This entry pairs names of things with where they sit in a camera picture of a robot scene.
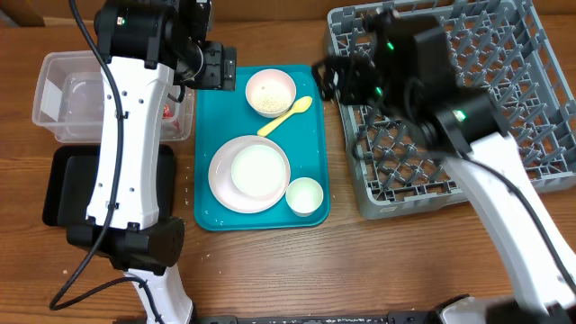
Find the pink bowl with rice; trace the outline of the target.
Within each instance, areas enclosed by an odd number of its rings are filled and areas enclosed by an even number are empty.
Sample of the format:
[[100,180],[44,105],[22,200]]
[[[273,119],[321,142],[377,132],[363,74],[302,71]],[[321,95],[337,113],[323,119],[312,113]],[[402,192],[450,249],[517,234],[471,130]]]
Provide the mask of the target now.
[[276,118],[291,108],[296,97],[296,84],[282,70],[267,68],[256,72],[247,81],[245,95],[256,113]]

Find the red snack wrapper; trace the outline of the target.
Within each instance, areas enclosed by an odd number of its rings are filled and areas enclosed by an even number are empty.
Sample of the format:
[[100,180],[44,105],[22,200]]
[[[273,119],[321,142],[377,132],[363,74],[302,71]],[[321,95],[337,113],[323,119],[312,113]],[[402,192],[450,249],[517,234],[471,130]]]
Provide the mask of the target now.
[[163,119],[172,122],[177,116],[177,108],[171,104],[166,103],[163,110]]

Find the white bowl with walnut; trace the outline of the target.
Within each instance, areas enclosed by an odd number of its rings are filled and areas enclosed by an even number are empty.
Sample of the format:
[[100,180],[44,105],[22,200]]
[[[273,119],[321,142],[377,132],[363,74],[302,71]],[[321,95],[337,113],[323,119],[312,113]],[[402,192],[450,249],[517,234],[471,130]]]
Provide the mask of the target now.
[[242,149],[231,164],[233,184],[251,197],[266,197],[276,193],[286,176],[282,156],[266,145],[252,145]]

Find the white paper cup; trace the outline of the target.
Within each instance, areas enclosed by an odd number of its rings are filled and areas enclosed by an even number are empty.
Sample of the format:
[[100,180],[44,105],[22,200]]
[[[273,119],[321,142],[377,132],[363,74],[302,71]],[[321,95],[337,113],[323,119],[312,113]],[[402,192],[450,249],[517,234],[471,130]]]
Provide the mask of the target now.
[[321,206],[323,198],[322,186],[309,177],[293,180],[285,192],[289,208],[299,217],[312,215]]

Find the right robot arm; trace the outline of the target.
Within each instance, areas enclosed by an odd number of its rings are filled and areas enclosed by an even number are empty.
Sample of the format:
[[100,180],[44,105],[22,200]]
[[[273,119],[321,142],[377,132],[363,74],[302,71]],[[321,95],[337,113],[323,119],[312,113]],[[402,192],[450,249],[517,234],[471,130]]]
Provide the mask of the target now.
[[365,104],[399,118],[410,138],[463,190],[499,252],[509,297],[457,297],[438,323],[572,323],[575,255],[532,186],[509,122],[488,91],[460,86],[446,32],[431,15],[370,16],[371,58],[328,56],[312,74],[323,99]]

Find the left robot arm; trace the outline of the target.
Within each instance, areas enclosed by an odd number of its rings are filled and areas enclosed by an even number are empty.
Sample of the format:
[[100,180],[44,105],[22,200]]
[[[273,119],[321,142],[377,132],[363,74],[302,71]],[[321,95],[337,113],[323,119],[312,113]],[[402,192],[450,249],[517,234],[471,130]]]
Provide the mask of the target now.
[[158,207],[158,150],[172,86],[236,85],[237,52],[207,39],[211,19],[208,1],[108,1],[85,32],[103,76],[103,134],[85,219],[67,242],[121,270],[150,323],[194,317],[176,265],[185,224]]

